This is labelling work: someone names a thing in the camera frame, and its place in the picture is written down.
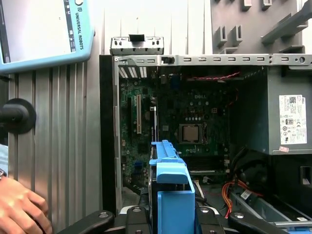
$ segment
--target wristwatch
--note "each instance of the wristwatch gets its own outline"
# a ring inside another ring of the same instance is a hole
[[[6,172],[0,168],[0,180],[2,179],[2,176],[6,176]]]

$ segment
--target power supply label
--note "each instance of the power supply label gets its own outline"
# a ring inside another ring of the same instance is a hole
[[[279,96],[281,145],[307,143],[306,99],[302,95]]]

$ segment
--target motherboard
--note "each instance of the motherboard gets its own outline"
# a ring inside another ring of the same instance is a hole
[[[180,75],[120,79],[121,163],[124,180],[148,183],[150,145],[169,140],[189,170],[224,172],[228,158],[228,106],[233,90]]]

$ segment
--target finger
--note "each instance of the finger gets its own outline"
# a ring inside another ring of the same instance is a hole
[[[42,210],[35,206],[30,200],[26,199],[22,205],[23,210],[29,214],[41,226],[46,234],[52,233],[50,221],[44,215]]]
[[[23,210],[12,212],[10,218],[13,219],[27,234],[42,234],[40,227]]]
[[[42,212],[47,215],[49,208],[48,208],[48,204],[46,203],[45,199],[42,198],[41,196],[39,196],[38,194],[30,191],[28,193],[28,199],[34,203],[39,209],[42,210]]]
[[[0,218],[0,227],[5,234],[26,234],[23,229],[9,217]]]

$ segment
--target cpu socket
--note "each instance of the cpu socket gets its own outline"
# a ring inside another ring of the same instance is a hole
[[[178,131],[180,144],[202,144],[203,128],[201,124],[180,124]]]

